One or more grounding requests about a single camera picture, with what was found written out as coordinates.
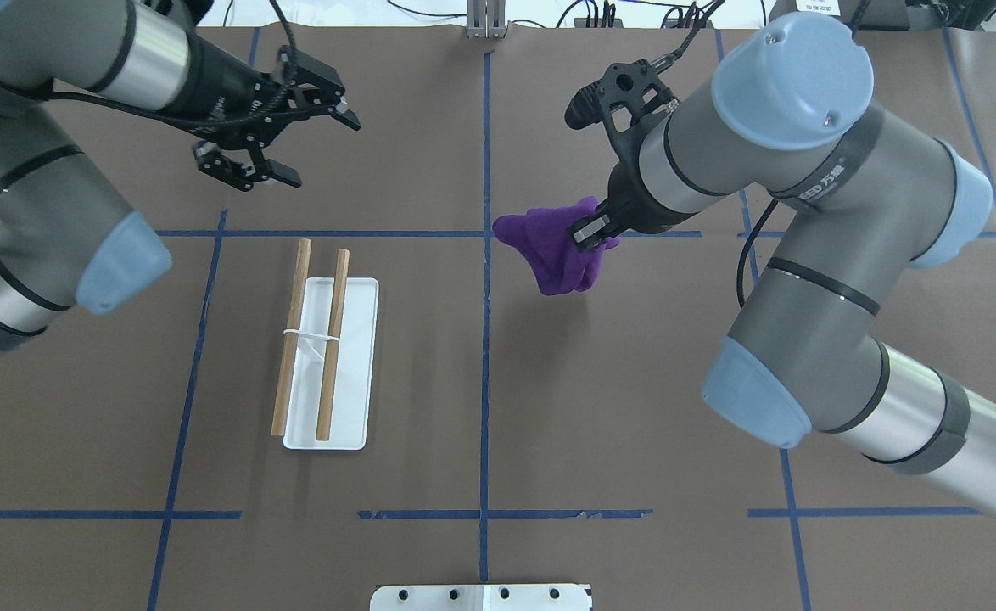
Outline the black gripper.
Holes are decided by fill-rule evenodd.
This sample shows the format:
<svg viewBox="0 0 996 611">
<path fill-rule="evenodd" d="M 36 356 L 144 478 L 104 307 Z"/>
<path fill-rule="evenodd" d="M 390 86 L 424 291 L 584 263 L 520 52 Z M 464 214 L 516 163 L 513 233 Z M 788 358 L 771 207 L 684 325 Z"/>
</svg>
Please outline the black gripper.
<svg viewBox="0 0 996 611">
<path fill-rule="evenodd" d="M 193 144 L 197 169 L 246 193 L 269 181 L 300 188 L 303 186 L 300 174 L 292 167 L 267 159 L 266 147 L 293 121 L 331 117 L 358 132 L 359 117 L 344 100 L 345 87 L 334 67 L 305 53 L 298 53 L 292 61 L 288 48 L 281 48 L 276 72 L 260 73 L 259 77 L 245 90 L 246 104 L 234 113 L 247 117 L 266 111 L 268 115 L 246 124 L 212 129 L 202 142 Z M 245 150 L 251 161 L 248 164 L 233 161 L 224 154 L 226 150 Z"/>
</svg>

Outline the black gripper holding towel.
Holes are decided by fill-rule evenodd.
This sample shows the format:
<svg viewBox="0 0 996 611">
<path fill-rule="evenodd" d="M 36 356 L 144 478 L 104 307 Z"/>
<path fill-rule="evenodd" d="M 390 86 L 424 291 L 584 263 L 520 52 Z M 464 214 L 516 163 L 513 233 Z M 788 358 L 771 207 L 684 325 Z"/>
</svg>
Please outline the black gripper holding towel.
<svg viewBox="0 0 996 611">
<path fill-rule="evenodd" d="M 569 225 L 578 252 L 590 252 L 626 232 L 665 233 L 704 210 L 704 194 L 666 165 L 632 171 L 618 164 L 607 197 L 592 214 Z"/>
</svg>

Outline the second grey robot arm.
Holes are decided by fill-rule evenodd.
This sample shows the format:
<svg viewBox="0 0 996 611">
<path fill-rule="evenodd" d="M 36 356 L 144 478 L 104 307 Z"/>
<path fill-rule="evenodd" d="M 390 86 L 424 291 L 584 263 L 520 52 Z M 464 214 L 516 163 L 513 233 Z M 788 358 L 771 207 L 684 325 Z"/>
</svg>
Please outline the second grey robot arm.
<svg viewBox="0 0 996 611">
<path fill-rule="evenodd" d="M 318 115 L 359 129 L 330 65 L 278 50 L 258 72 L 197 34 L 210 1 L 0 1 L 0 357 L 72 306 L 99 316 L 155 283 L 170 252 L 45 112 L 80 101 L 197 137 L 196 166 L 237 190 L 296 171 L 265 149 Z"/>
</svg>

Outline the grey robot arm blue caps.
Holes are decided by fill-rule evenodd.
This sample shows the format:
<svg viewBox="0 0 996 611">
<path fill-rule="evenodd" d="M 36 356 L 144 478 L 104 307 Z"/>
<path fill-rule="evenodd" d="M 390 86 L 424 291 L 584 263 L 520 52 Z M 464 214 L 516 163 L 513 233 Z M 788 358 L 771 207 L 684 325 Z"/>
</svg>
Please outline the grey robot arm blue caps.
<svg viewBox="0 0 996 611">
<path fill-rule="evenodd" d="M 817 430 L 996 518 L 996 405 L 870 335 L 906 268 L 941 266 L 990 216 L 986 175 L 873 98 L 868 53 L 836 17 L 769 22 L 678 101 L 680 50 L 618 63 L 569 101 L 618 156 L 609 193 L 568 243 L 663 233 L 759 185 L 794 212 L 701 385 L 758 440 Z"/>
</svg>

